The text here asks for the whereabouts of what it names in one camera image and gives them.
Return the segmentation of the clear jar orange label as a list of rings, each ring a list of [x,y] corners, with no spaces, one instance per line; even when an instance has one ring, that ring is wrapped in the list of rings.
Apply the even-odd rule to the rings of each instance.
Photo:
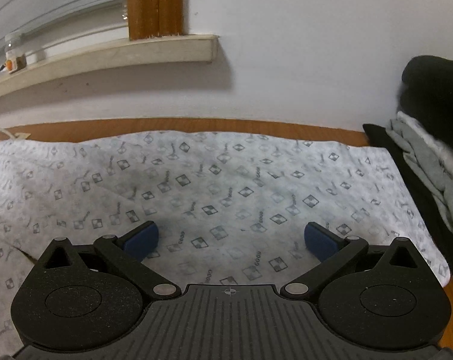
[[[5,36],[5,67],[9,73],[18,72],[26,67],[26,55],[22,47],[22,34],[10,33]]]

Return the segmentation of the grey folded garment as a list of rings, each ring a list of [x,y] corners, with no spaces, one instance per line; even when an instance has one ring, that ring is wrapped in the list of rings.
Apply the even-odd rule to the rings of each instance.
[[[441,218],[453,233],[453,150],[402,111],[388,122],[386,132],[403,151],[407,165],[431,192]]]

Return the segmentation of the black clothing pile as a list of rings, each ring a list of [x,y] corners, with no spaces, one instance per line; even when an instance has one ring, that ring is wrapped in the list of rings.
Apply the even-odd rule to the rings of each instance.
[[[427,133],[453,150],[453,60],[416,56],[407,63],[401,81],[397,113],[402,111],[413,117]],[[427,232],[453,272],[453,233],[441,218],[431,192],[410,169],[403,151],[387,134],[387,125],[364,124],[363,129],[372,146],[384,148],[392,156]]]

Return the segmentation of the brown wooden window frame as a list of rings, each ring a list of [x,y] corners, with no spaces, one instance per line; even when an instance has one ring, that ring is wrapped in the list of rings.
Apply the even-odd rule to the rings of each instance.
[[[129,38],[148,38],[184,34],[184,0],[126,0]]]

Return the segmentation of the grey window blind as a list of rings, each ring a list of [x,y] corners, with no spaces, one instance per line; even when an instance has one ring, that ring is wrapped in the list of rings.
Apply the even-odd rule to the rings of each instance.
[[[122,11],[122,0],[0,0],[0,65],[10,33],[22,35],[27,55],[125,38]]]

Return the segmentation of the white patterned garment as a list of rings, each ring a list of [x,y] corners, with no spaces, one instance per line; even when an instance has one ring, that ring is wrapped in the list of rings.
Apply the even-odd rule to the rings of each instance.
[[[408,237],[450,279],[384,149],[241,133],[0,141],[0,356],[22,345],[10,306],[53,238],[90,244],[149,220],[160,241],[145,264],[182,286],[284,285],[317,264],[311,221],[374,245]]]

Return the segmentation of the beige window sill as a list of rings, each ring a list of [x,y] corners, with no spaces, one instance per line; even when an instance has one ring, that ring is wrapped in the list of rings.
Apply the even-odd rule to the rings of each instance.
[[[218,36],[213,34],[110,41],[55,55],[0,77],[0,98],[87,72],[162,63],[211,63],[217,54]]]

